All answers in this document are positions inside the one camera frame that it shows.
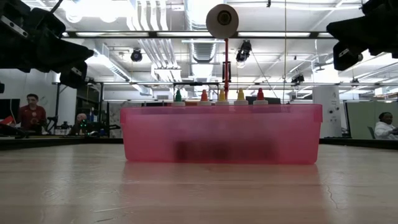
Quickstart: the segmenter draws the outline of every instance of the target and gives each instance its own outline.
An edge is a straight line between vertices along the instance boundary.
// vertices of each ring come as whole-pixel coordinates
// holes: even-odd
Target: wooden table
[[[0,223],[397,223],[398,151],[315,166],[133,164],[123,145],[0,151]]]

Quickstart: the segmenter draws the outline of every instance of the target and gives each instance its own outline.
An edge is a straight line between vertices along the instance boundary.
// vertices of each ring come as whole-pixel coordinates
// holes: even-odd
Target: white jacket
[[[376,139],[382,140],[398,140],[398,136],[392,134],[392,130],[395,129],[392,124],[386,124],[384,122],[377,122],[374,128],[374,135]]]

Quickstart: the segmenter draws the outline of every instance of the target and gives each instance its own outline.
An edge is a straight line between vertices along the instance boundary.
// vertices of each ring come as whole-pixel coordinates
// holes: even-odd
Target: green bottle cap
[[[180,90],[177,90],[177,93],[175,94],[174,102],[182,102],[182,97],[181,97]]]

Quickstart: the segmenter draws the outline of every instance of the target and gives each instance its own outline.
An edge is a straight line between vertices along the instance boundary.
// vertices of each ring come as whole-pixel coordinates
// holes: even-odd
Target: pink plastic bin
[[[314,164],[321,105],[123,108],[129,161]]]

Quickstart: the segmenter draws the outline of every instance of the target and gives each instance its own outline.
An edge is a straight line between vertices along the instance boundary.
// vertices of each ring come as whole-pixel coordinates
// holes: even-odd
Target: person
[[[76,123],[75,123],[75,125],[73,125],[73,127],[71,128],[71,130],[70,130],[70,132],[69,132],[69,135],[82,135],[84,130],[82,130],[83,128],[80,127],[80,124],[81,124],[84,120],[87,120],[87,115],[86,115],[86,114],[83,114],[83,113],[78,114],[78,115],[76,116]]]
[[[398,128],[392,125],[392,114],[383,112],[379,115],[379,122],[374,128],[374,136],[376,139],[382,140],[398,140]]]
[[[39,97],[36,94],[26,96],[28,105],[19,108],[16,124],[21,123],[21,128],[35,131],[38,127],[47,124],[45,109],[37,105]]]

